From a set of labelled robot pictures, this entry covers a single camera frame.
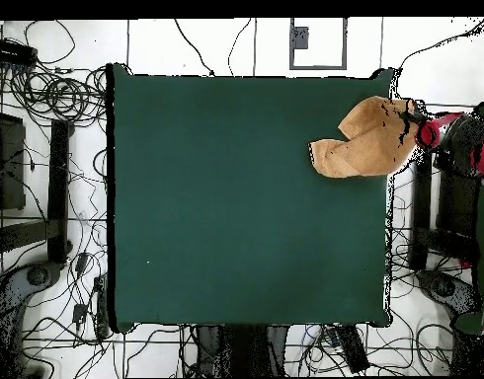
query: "black cable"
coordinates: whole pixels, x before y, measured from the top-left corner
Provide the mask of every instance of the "black cable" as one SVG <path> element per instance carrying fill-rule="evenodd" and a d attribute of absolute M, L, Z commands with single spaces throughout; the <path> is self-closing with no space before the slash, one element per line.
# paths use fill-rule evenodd
<path fill-rule="evenodd" d="M 24 350 L 23 350 L 23 356 L 25 358 L 27 358 L 28 360 L 34 360 L 36 362 L 45 363 L 46 365 L 49 365 L 52 370 L 50 371 L 50 375 L 48 375 L 48 378 L 47 379 L 51 379 L 52 378 L 52 375 L 54 375 L 55 368 L 54 368 L 54 365 L 51 362 L 49 362 L 48 360 L 39 359 L 37 357 L 29 356 L 28 354 L 26 354 L 24 352 Z"/>
<path fill-rule="evenodd" d="M 31 22 L 29 25 L 26 26 L 25 28 L 25 40 L 26 40 L 26 44 L 27 46 L 30 46 L 30 42 L 28 40 L 28 31 L 30 30 L 30 27 L 38 22 L 45 22 L 45 21 L 33 21 Z M 70 40 L 72 41 L 72 47 L 71 49 L 66 53 L 66 55 L 62 56 L 61 58 L 58 58 L 54 61 L 40 61 L 40 63 L 42 64 L 55 64 L 56 62 L 59 62 L 59 61 L 62 61 L 63 59 L 67 58 L 68 56 L 70 56 L 70 54 L 73 52 L 73 50 L 75 49 L 75 40 L 73 39 L 73 36 L 72 34 L 70 33 L 70 31 L 68 31 L 66 29 L 66 27 L 59 21 L 55 21 L 57 22 L 62 28 L 64 28 L 64 30 L 66 31 L 66 33 L 68 34 L 68 37 L 70 38 Z"/>
<path fill-rule="evenodd" d="M 237 40 L 240 37 L 240 34 L 242 34 L 244 32 L 244 30 L 249 26 L 249 24 L 251 23 L 252 20 L 253 20 L 253 18 L 249 18 L 249 21 L 247 21 L 247 24 L 245 24 L 244 27 L 239 31 L 239 33 L 237 34 L 237 37 L 235 38 L 235 41 L 231 45 L 231 50 L 230 50 L 230 53 L 228 54 L 228 68 L 230 69 L 230 73 L 231 73 L 232 76 L 233 76 L 233 71 L 231 70 L 231 65 L 230 65 L 231 53 L 233 52 L 233 49 L 235 48 L 235 45 L 237 44 Z"/>
<path fill-rule="evenodd" d="M 178 333 L 179 330 L 155 330 L 154 332 L 152 332 L 149 337 L 147 338 L 147 341 L 145 342 L 145 344 L 143 345 L 143 347 L 135 354 L 133 354 L 132 356 L 130 356 L 127 361 L 126 361 L 126 374 L 124 375 L 124 378 L 127 378 L 129 376 L 129 362 L 134 358 L 134 357 L 137 357 L 139 354 L 141 354 L 145 348 L 149 345 L 151 339 L 153 338 L 153 336 L 157 333 Z"/>
<path fill-rule="evenodd" d="M 424 346 L 423 346 L 423 348 L 420 347 L 420 345 L 422 345 L 420 343 L 420 335 L 421 335 L 421 333 L 424 330 L 426 330 L 426 329 L 428 329 L 430 327 L 437 327 L 439 329 L 445 330 L 446 332 L 448 332 L 451 335 L 452 335 L 452 331 L 450 329 L 448 329 L 447 327 L 441 325 L 441 324 L 427 324 L 426 326 L 423 326 L 422 328 L 420 328 L 418 330 L 418 333 L 416 333 L 416 348 L 417 348 L 417 353 L 418 353 L 418 359 L 420 360 L 421 366 L 423 366 L 423 369 L 425 369 L 425 371 L 428 373 L 428 375 L 429 376 L 434 376 L 432 374 L 432 372 L 430 372 L 430 370 L 428 369 L 428 367 L 425 365 L 425 362 L 423 360 L 423 353 L 421 352 L 421 350 L 423 350 L 423 349 L 426 350 L 428 353 L 430 353 L 430 351 L 427 348 L 425 348 Z"/>
<path fill-rule="evenodd" d="M 206 66 L 206 64 L 203 62 L 203 58 L 202 58 L 202 55 L 200 54 L 200 52 L 197 50 L 197 48 L 192 44 L 190 43 L 190 40 L 186 38 L 186 35 L 184 35 L 184 32 L 183 30 L 181 29 L 181 27 L 179 26 L 179 22 L 177 22 L 177 19 L 174 19 L 174 22 L 175 22 L 175 26 L 177 27 L 177 29 L 179 30 L 179 33 L 182 35 L 182 37 L 184 38 L 184 40 L 189 44 L 189 46 L 195 50 L 195 52 L 197 53 L 197 55 L 199 56 L 199 59 L 200 59 L 200 62 L 202 63 L 202 66 L 204 68 L 206 68 L 208 70 L 208 75 L 209 76 L 215 76 L 214 72 Z"/>

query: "white tile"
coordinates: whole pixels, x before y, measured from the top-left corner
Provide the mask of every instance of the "white tile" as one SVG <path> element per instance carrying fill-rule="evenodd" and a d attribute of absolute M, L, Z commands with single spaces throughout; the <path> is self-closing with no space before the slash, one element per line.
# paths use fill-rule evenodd
<path fill-rule="evenodd" d="M 186 38 L 216 76 L 229 76 L 228 55 L 250 18 L 178 19 Z M 135 74 L 208 75 L 173 19 L 130 21 L 129 67 Z M 240 34 L 230 58 L 235 75 L 252 75 L 254 18 Z"/>
<path fill-rule="evenodd" d="M 383 65 L 399 67 L 411 52 L 464 33 L 479 20 L 385 18 Z M 402 97 L 436 104 L 476 105 L 483 101 L 484 32 L 452 40 L 410 57 L 403 66 L 398 93 Z"/>

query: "black device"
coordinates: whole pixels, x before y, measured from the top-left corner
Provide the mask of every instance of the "black device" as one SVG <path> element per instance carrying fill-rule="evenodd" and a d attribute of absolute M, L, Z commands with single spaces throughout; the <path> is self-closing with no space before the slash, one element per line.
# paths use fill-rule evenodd
<path fill-rule="evenodd" d="M 479 292 L 457 277 L 437 270 L 421 270 L 416 276 L 422 292 L 442 304 L 452 320 L 458 315 L 481 310 L 483 301 Z"/>
<path fill-rule="evenodd" d="M 442 271 L 422 270 L 416 275 L 422 292 L 443 305 L 450 320 L 481 310 L 482 298 L 472 285 Z M 484 375 L 484 335 L 453 329 L 449 372 L 452 376 Z"/>
<path fill-rule="evenodd" d="M 107 311 L 107 274 L 95 279 L 96 298 L 96 326 L 95 334 L 98 341 L 109 336 L 109 312 Z"/>
<path fill-rule="evenodd" d="M 335 333 L 346 356 L 346 363 L 348 364 L 352 373 L 359 373 L 370 368 L 370 363 L 366 358 L 362 338 L 358 333 L 356 326 L 336 327 Z"/>
<path fill-rule="evenodd" d="M 0 210 L 26 206 L 24 180 L 24 141 L 26 129 L 19 117 L 0 113 L 0 159 L 4 172 L 0 176 Z"/>
<path fill-rule="evenodd" d="M 35 48 L 0 39 L 0 67 L 18 71 L 35 68 L 38 61 Z"/>

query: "metal frame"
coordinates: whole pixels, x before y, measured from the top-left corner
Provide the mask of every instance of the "metal frame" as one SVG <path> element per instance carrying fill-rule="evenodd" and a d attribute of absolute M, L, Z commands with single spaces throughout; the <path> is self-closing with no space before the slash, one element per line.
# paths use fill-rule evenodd
<path fill-rule="evenodd" d="M 0 228 L 0 254 L 47 240 L 48 259 L 51 262 L 63 265 L 66 262 L 66 257 L 70 250 L 67 238 L 68 142 L 69 137 L 74 132 L 74 128 L 68 121 L 53 120 L 51 131 L 48 219 Z M 0 171 L 2 165 L 3 161 L 0 153 Z"/>
<path fill-rule="evenodd" d="M 297 28 L 294 25 L 294 18 L 290 18 L 289 27 L 289 69 L 290 70 L 347 70 L 348 69 L 348 18 L 343 18 L 343 43 L 342 43 L 342 64 L 341 65 L 294 65 L 294 51 L 296 49 L 295 36 Z"/>

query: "electrical wire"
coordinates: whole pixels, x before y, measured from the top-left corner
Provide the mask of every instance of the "electrical wire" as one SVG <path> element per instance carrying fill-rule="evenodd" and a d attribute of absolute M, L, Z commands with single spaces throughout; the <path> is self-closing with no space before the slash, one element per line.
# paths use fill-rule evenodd
<path fill-rule="evenodd" d="M 197 48 L 190 42 L 190 40 L 188 38 L 186 38 L 186 35 L 184 35 L 184 32 L 183 30 L 181 29 L 181 27 L 179 26 L 179 22 L 177 21 L 177 19 L 174 19 L 174 22 L 175 22 L 175 26 L 177 27 L 177 29 L 179 30 L 179 33 L 181 34 L 181 36 L 183 37 L 183 39 L 189 44 L 189 46 L 195 50 L 195 52 L 197 53 L 199 59 L 200 59 L 200 62 L 202 63 L 202 66 L 208 70 L 208 75 L 209 76 L 215 76 L 214 72 L 206 66 L 206 64 L 203 62 L 203 58 L 202 58 L 202 55 L 200 54 L 200 52 L 197 50 Z"/>
<path fill-rule="evenodd" d="M 253 20 L 253 18 L 249 18 L 249 21 L 247 21 L 247 24 L 245 24 L 244 27 L 239 31 L 239 33 L 237 34 L 237 37 L 235 38 L 235 41 L 231 45 L 231 50 L 230 50 L 230 53 L 228 54 L 228 68 L 230 69 L 230 74 L 232 76 L 233 76 L 233 70 L 231 69 L 231 65 L 230 65 L 231 54 L 233 52 L 233 49 L 235 48 L 235 45 L 237 44 L 238 38 L 244 32 L 244 30 L 249 26 L 249 24 L 251 23 L 252 20 Z"/>

